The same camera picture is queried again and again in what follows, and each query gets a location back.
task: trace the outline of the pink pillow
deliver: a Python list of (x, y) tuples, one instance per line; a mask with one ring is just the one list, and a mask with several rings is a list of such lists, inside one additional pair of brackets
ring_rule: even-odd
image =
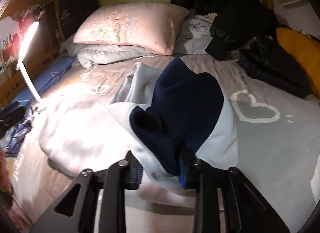
[(189, 11), (161, 2), (136, 2), (102, 7), (80, 26), (73, 42), (140, 46), (170, 56)]

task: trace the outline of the lamp base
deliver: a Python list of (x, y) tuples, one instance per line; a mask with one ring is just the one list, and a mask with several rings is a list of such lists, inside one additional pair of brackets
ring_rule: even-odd
[(40, 104), (38, 104), (38, 107), (36, 108), (36, 112), (40, 114), (46, 109), (47, 109), (47, 106), (43, 102), (41, 102)]

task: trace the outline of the yellow cushion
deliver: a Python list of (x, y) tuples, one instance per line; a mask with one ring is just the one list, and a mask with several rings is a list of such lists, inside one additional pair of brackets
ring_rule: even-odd
[(304, 68), (313, 94), (320, 98), (320, 44), (288, 28), (277, 29), (277, 40)]

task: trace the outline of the black down jacket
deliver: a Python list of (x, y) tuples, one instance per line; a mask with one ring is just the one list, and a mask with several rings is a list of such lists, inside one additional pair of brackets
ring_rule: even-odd
[(307, 75), (301, 65), (278, 42), (257, 37), (250, 50), (240, 49), (237, 63), (248, 76), (262, 80), (297, 97), (311, 94)]

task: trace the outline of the wooden bed frame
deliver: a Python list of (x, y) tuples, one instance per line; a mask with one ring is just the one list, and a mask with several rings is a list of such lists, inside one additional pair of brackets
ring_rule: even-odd
[[(59, 47), (38, 55), (33, 58), (30, 64), (26, 65), (26, 70), (31, 78), (36, 78), (54, 61), (59, 54)], [(15, 73), (2, 87), (0, 87), (0, 104), (1, 107), (6, 107), (11, 100), (16, 97), (22, 89), (26, 87), (26, 83), (20, 72)]]

